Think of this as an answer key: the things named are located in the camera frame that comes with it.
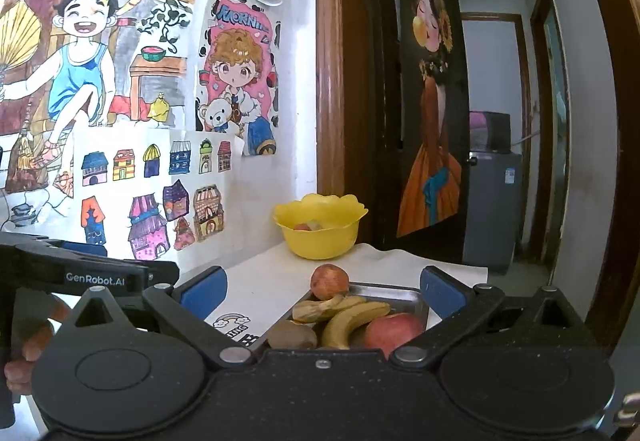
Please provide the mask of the person's left hand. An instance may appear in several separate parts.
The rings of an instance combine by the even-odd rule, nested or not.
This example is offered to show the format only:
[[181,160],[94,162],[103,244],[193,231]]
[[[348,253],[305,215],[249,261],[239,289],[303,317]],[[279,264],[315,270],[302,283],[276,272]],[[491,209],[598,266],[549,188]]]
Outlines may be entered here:
[[32,317],[20,329],[20,349],[4,364],[3,374],[14,395],[30,395],[32,371],[54,336],[53,324],[62,324],[70,314],[70,307],[57,295],[42,291],[19,291],[18,294],[27,311],[32,311]]

